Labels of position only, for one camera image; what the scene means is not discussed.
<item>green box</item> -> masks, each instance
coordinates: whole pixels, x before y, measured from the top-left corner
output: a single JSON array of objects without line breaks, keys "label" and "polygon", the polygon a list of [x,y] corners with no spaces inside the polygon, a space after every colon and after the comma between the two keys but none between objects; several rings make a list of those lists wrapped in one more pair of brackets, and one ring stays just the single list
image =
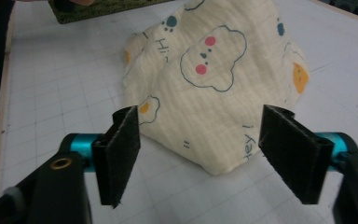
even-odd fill
[{"label": "green box", "polygon": [[353,12],[358,7],[358,0],[336,0],[335,7]]},{"label": "green box", "polygon": [[89,7],[76,5],[75,10],[70,13],[60,12],[54,7],[52,1],[48,1],[48,3],[52,8],[58,23],[65,24],[170,1],[172,0],[95,0],[95,2]]}]

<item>bear face print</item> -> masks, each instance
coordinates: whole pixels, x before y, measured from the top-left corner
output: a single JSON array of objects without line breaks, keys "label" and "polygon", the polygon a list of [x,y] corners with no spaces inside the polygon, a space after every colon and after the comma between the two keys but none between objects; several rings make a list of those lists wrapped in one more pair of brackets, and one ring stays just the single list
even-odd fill
[{"label": "bear face print", "polygon": [[158,115],[159,98],[148,96],[138,107],[139,125],[153,123]]},{"label": "bear face print", "polygon": [[189,1],[188,3],[185,4],[185,10],[186,10],[186,11],[191,11],[191,10],[197,9],[197,8],[200,7],[204,2],[205,2],[205,0],[193,0],[193,1]]},{"label": "bear face print", "polygon": [[228,91],[234,84],[233,68],[246,51],[246,38],[237,30],[220,26],[182,56],[184,79],[199,88]]}]

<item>yellow cloth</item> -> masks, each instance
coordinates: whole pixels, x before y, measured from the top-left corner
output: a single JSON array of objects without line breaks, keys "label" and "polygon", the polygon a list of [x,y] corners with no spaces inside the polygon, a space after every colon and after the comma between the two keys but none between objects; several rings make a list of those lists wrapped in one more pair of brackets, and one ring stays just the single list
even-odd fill
[{"label": "yellow cloth", "polygon": [[309,80],[271,0],[189,1],[126,51],[141,133],[213,175],[250,160],[263,105],[292,108]]}]

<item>orange spot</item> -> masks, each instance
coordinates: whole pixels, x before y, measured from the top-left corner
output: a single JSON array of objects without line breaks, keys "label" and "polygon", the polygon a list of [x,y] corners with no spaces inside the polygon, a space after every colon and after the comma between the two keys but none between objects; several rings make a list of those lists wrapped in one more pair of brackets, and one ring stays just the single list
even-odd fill
[{"label": "orange spot", "polygon": [[146,103],[143,106],[141,106],[141,109],[139,109],[139,112],[141,112],[141,114],[144,114],[147,112],[147,110],[149,110],[150,104]]},{"label": "orange spot", "polygon": [[127,62],[127,64],[130,63],[130,61],[131,61],[130,53],[128,51],[126,51],[126,62]]},{"label": "orange spot", "polygon": [[293,81],[299,94],[305,90],[308,80],[309,76],[307,71],[305,71],[300,64],[295,63],[295,68],[293,69]]}]

